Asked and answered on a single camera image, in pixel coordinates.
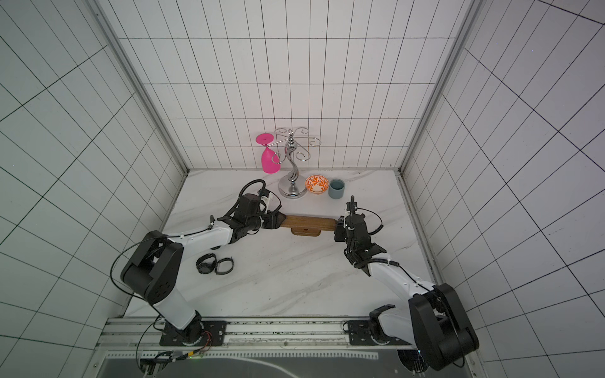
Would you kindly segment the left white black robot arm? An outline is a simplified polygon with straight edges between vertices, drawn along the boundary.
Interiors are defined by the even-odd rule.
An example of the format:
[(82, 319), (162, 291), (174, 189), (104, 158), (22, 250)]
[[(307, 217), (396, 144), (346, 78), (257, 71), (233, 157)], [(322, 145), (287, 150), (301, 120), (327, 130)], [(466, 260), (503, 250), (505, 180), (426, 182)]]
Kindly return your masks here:
[(215, 247), (234, 244), (262, 228), (279, 228), (285, 215), (278, 208), (269, 209), (272, 194), (262, 189), (258, 195), (241, 195), (224, 217), (212, 219), (200, 232), (177, 236), (149, 232), (125, 264), (120, 280), (175, 329), (181, 332), (192, 329), (200, 323), (199, 313), (176, 287), (182, 261)]

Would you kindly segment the brown wooden watch stand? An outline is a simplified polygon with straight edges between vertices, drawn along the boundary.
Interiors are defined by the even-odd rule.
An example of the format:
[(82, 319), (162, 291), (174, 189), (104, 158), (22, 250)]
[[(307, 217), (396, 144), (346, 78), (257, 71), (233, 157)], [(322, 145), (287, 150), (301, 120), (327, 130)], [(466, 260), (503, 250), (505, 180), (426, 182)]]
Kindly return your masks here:
[(280, 226), (289, 228), (291, 234), (295, 236), (317, 237), (322, 232), (334, 232), (337, 227), (337, 220), (327, 217), (287, 215)]

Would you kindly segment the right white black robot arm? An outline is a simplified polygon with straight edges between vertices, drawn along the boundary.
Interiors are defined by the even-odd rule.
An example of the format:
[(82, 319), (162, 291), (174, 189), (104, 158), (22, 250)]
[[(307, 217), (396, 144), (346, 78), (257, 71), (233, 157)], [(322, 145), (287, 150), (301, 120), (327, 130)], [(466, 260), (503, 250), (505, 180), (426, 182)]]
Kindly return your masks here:
[(399, 339), (415, 352), (400, 351), (403, 364), (413, 363), (418, 373), (428, 368), (440, 371), (449, 365), (463, 367), (465, 357), (480, 347), (480, 340), (449, 284), (435, 284), (406, 271), (384, 248), (371, 239), (363, 214), (348, 214), (336, 223), (334, 239), (344, 243), (344, 256), (352, 267), (381, 282), (407, 303), (401, 310), (393, 304), (370, 312), (373, 342), (388, 345)]

